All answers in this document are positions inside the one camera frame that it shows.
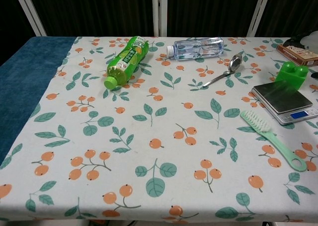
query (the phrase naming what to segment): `water bottle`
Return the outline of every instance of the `water bottle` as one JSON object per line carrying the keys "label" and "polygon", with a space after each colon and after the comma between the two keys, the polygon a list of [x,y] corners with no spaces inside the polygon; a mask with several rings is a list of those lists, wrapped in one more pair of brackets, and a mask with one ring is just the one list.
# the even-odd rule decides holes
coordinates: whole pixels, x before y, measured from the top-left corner
{"label": "water bottle", "polygon": [[105,87],[112,90],[118,85],[126,84],[148,50],[149,45],[144,38],[131,38],[127,46],[109,63]]}
{"label": "water bottle", "polygon": [[220,37],[175,41],[167,46],[167,57],[178,61],[216,57],[223,53],[223,47]]}

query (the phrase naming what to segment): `brush bristles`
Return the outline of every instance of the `brush bristles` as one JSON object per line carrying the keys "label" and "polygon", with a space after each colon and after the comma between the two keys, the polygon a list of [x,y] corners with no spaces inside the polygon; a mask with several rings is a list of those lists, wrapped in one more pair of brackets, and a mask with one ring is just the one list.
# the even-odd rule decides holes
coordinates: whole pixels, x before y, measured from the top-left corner
{"label": "brush bristles", "polygon": [[249,124],[260,132],[268,132],[270,130],[270,126],[267,122],[259,118],[259,116],[253,111],[245,111],[243,112],[243,115],[249,121]]}

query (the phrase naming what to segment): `cardboard box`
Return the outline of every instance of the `cardboard box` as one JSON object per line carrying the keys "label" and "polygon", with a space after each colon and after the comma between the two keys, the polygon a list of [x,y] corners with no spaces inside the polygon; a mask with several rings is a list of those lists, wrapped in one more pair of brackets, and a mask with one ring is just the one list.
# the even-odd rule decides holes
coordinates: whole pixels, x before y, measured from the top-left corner
{"label": "cardboard box", "polygon": [[317,66],[318,54],[295,46],[278,45],[277,51],[299,66]]}

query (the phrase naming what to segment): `mint green brush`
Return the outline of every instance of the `mint green brush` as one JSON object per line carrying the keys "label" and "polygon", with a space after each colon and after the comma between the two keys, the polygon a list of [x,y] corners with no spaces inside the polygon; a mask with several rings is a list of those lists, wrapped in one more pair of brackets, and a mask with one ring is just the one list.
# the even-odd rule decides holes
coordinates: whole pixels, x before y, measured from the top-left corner
{"label": "mint green brush", "polygon": [[275,137],[273,132],[270,129],[270,126],[266,123],[265,120],[259,118],[257,114],[253,111],[243,111],[240,116],[261,136],[267,138],[276,149],[283,155],[287,160],[288,164],[297,171],[305,171],[307,165],[303,159],[295,155],[291,150],[289,150],[281,141]]}

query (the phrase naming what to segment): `metal spoon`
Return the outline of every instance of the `metal spoon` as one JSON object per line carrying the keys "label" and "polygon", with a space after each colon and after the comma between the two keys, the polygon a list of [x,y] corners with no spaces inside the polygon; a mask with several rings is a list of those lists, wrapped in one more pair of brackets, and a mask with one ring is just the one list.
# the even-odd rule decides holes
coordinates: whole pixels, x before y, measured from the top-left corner
{"label": "metal spoon", "polygon": [[231,75],[233,74],[240,66],[240,64],[242,63],[242,55],[241,54],[236,54],[232,57],[232,59],[230,60],[230,64],[228,66],[228,71],[225,71],[222,75],[214,78],[213,80],[211,80],[210,82],[207,82],[206,84],[203,85],[204,88],[208,87],[210,84],[218,81],[219,79],[222,79],[223,77],[227,76],[227,75]]}

